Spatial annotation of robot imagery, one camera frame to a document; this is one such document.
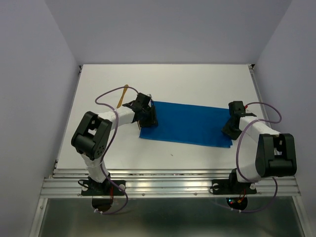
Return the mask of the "blue cloth napkin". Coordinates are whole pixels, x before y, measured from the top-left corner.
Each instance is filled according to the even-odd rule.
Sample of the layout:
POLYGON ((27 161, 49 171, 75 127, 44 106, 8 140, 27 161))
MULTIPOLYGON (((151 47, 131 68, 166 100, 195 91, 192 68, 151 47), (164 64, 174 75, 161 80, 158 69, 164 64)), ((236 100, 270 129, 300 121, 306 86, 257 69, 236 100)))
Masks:
POLYGON ((230 118, 225 108, 155 101, 158 126, 140 130, 142 139, 230 148, 233 143, 221 129, 230 118))

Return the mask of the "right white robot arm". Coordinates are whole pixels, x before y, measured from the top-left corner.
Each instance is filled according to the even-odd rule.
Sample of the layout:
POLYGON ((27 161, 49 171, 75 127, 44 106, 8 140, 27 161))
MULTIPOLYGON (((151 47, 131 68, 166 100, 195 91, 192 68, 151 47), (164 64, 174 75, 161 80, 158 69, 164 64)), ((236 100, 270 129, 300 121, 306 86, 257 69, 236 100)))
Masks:
POLYGON ((267 177, 293 176, 297 172, 295 140, 289 133, 280 133, 266 125, 267 120, 258 118, 246 109, 242 101, 229 103, 230 118, 222 128, 222 133, 232 140, 238 140, 236 151, 236 168, 232 170, 227 180, 227 187, 233 193, 238 193, 245 183, 257 183, 267 177), (257 143, 254 160, 240 166, 239 152, 244 136, 252 138, 257 143))

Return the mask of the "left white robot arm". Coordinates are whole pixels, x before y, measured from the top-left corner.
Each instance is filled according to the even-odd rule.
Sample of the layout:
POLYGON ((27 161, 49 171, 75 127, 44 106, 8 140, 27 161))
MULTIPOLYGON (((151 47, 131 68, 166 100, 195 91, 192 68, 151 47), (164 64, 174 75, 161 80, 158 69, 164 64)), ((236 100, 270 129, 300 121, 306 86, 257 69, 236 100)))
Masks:
POLYGON ((110 177, 103 155, 107 151, 110 133, 115 133, 122 125, 138 123, 140 127, 158 125, 156 109, 151 95, 139 93, 135 100, 121 105, 118 109, 96 114, 88 111, 82 117, 71 145, 79 153, 87 166, 89 179, 93 180, 93 189, 100 195, 106 194, 110 188, 110 177))

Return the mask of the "gold knife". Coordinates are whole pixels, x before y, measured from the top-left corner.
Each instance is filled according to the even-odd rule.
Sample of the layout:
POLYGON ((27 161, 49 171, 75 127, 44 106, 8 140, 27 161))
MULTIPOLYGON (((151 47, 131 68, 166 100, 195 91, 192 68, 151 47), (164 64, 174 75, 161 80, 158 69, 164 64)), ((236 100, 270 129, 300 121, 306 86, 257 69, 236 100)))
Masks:
POLYGON ((122 103, 123 103, 123 100, 124 100, 124 96, 125 96, 125 94, 126 94, 126 92, 127 92, 127 90, 128 90, 128 87, 129 87, 128 84, 126 84, 126 85, 124 86, 123 92, 122 92, 121 97, 120 97, 120 100, 119 100, 119 102, 118 102, 118 104, 117 104, 117 109, 122 106, 122 103))

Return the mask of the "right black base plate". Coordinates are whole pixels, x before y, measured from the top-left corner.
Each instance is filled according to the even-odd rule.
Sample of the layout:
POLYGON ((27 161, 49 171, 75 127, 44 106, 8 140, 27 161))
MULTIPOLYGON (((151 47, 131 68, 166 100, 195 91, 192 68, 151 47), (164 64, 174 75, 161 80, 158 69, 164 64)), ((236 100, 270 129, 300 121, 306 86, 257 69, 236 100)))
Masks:
POLYGON ((211 183, 210 190, 214 195, 240 195, 244 192, 248 195, 257 194, 256 188, 250 188, 250 183, 240 183, 229 179, 213 179, 211 183))

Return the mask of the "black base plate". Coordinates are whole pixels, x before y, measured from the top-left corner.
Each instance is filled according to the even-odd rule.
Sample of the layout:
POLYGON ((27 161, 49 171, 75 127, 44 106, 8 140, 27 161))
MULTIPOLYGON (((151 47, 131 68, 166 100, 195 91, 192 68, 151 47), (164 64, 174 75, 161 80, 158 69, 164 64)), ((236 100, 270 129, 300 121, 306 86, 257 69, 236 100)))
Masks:
POLYGON ((240 183, 229 179, 213 179, 211 183, 210 190, 214 195, 240 195, 244 192, 248 195, 257 194, 256 188, 250 188, 250 183, 240 183))
POLYGON ((123 192, 108 180, 98 183, 92 179, 79 179, 78 184, 81 186, 82 196, 124 196, 123 192))

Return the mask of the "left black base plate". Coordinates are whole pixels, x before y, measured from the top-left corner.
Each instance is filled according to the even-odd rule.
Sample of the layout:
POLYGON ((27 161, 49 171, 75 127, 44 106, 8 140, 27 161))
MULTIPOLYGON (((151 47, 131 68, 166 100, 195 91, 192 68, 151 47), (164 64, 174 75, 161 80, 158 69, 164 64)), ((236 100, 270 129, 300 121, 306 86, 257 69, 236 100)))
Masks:
POLYGON ((123 192, 108 180, 98 183, 92 179, 79 179, 78 184, 81 186, 82 196, 124 196, 123 192))

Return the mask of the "aluminium rail frame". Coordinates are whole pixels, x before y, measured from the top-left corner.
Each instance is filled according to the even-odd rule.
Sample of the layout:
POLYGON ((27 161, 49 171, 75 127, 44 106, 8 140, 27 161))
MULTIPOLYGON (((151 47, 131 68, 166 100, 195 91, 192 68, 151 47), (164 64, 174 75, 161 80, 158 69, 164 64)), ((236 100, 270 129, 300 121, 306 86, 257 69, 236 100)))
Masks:
MULTIPOLYGON (((176 103, 225 107, 239 90, 245 101, 260 100, 250 65, 220 64, 85 64, 81 67, 69 121, 94 106, 99 94, 129 84, 158 95, 167 86, 182 86, 167 100, 176 103)), ((109 162, 114 180, 124 179, 129 200, 122 212, 96 214, 91 198, 80 194, 78 179, 87 171, 63 144, 53 173, 44 180, 30 236, 32 237, 313 237, 295 177, 264 180, 250 206, 273 205, 253 214, 224 208, 224 197, 209 192, 212 179, 228 176, 236 150, 134 141, 153 151, 109 162)))

